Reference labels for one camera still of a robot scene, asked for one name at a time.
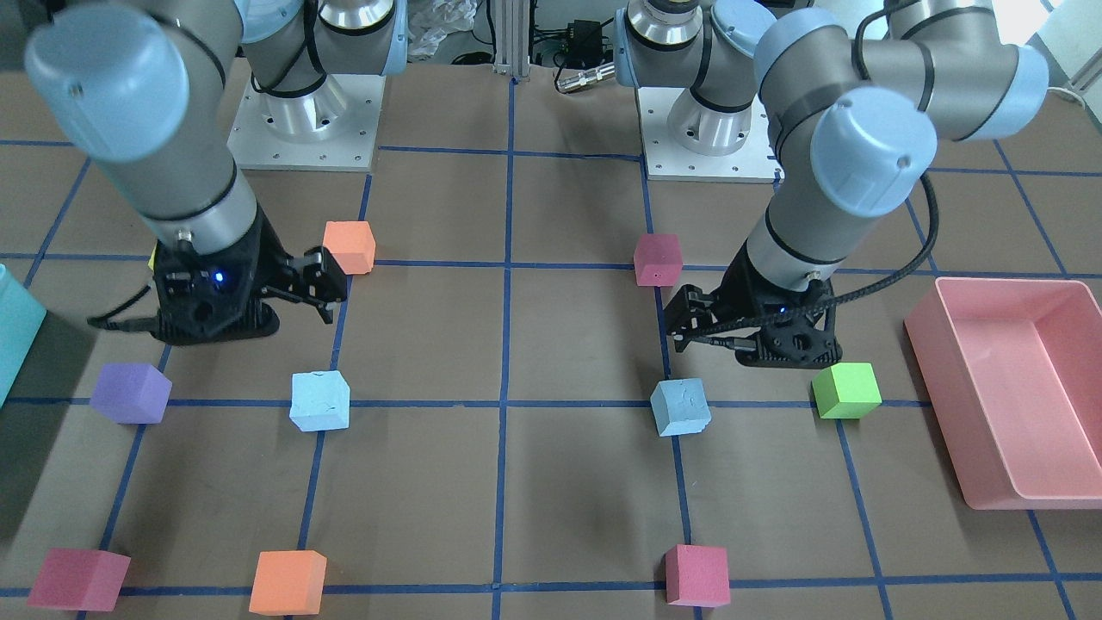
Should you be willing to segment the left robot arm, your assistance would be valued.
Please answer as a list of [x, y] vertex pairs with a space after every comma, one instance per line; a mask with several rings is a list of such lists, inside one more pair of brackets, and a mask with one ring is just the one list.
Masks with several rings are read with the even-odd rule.
[[[887, 35], [866, 40], [885, 19]], [[838, 306], [920, 267], [939, 232], [926, 168], [939, 141], [1018, 133], [1049, 87], [1042, 52], [1000, 39], [987, 1], [886, 1], [849, 35], [823, 8], [784, 17], [756, 1], [631, 1], [614, 19], [616, 79], [685, 87], [707, 111], [760, 101], [784, 183], [713, 293], [685, 285], [665, 307], [676, 350], [703, 342], [752, 368], [823, 369], [842, 357]], [[869, 286], [831, 278], [920, 185], [929, 231], [916, 257]]]

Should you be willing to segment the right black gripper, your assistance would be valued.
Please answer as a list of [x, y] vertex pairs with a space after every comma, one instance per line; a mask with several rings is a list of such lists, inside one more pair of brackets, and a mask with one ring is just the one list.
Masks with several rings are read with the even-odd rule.
[[288, 254], [261, 209], [238, 242], [213, 254], [158, 243], [154, 282], [153, 335], [173, 345], [268, 337], [280, 320], [267, 298], [315, 307], [331, 323], [348, 294], [345, 272], [326, 248]]

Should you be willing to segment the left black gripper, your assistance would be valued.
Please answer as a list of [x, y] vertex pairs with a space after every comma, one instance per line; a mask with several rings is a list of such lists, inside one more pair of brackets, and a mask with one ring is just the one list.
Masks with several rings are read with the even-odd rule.
[[704, 293], [684, 285], [666, 303], [665, 331], [682, 352], [691, 342], [733, 350], [749, 368], [825, 369], [841, 361], [827, 280], [802, 293], [778, 287], [750, 263], [732, 263], [721, 285]]

